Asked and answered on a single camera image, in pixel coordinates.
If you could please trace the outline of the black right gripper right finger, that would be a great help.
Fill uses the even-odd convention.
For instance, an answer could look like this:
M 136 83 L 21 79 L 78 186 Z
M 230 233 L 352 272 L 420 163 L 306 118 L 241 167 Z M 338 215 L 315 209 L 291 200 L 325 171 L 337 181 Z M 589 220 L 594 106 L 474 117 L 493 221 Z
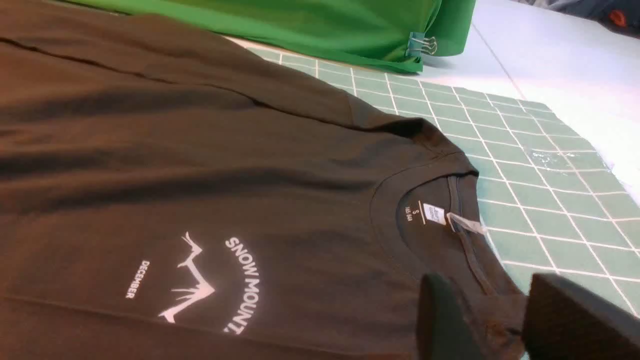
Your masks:
M 522 340 L 531 360 L 637 360 L 640 322 L 564 276 L 532 276 Z

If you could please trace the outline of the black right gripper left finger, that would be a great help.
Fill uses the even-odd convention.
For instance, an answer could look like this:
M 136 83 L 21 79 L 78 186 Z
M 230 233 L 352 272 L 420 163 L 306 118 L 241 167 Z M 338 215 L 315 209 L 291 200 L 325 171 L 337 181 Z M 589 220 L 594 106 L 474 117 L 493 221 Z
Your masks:
M 420 281 L 416 352 L 418 360 L 485 358 L 454 285 L 438 273 L 426 273 Z

